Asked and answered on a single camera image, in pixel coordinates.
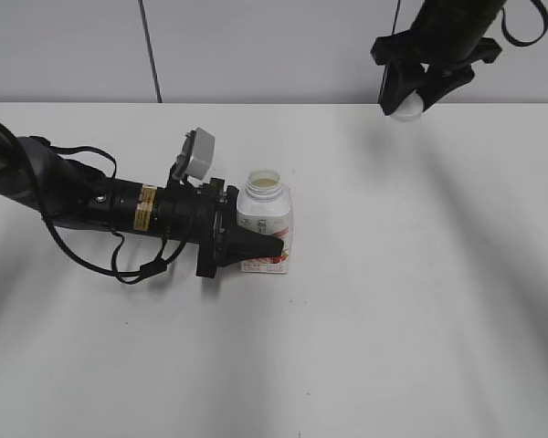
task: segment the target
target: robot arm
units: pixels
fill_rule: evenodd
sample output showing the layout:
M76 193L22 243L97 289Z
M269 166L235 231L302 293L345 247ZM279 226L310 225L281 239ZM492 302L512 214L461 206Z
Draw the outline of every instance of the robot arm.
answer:
M82 147L65 150L40 137L16 138L0 124L0 194L38 210L58 246L75 262L124 283L137 283L166 270L187 242L199 245L197 275L214 277L219 266L249 258L279 256L282 241L237 226L237 193L224 181L194 187L188 176L203 179L213 157L214 137L197 129L187 135L183 150L169 172L165 188L120 180L114 174L63 158L63 154L96 151ZM181 244L164 259L162 250L138 271L120 272L92 265L73 253L56 227L156 236Z
M385 66L379 97L384 114L394 114L409 96L416 97L420 112L428 110L475 78L472 63L494 62L501 47L483 35L500 11L503 34L513 45L530 46L543 37L548 29L548 12L541 0L532 2L543 18L544 30L531 42L521 42L507 30L505 1L425 0L410 29L377 38L372 57L377 65Z

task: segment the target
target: bottle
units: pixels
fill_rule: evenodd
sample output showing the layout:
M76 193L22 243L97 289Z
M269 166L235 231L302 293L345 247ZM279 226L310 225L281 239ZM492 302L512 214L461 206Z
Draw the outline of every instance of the bottle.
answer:
M277 172L258 169L249 174L245 190L237 196L237 224L284 241L281 256L243 261L242 272L286 274L289 271L292 200L290 189L280 182Z

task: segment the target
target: white table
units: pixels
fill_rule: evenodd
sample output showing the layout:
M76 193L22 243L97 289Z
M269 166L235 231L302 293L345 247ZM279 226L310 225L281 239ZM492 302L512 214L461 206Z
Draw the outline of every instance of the white table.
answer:
M0 437L548 437L548 105L0 104L17 135L163 185L184 133L211 176L277 169L286 276L123 287L0 197ZM85 162L109 169L89 155ZM116 239L63 231L107 266ZM157 239L131 237L122 263Z

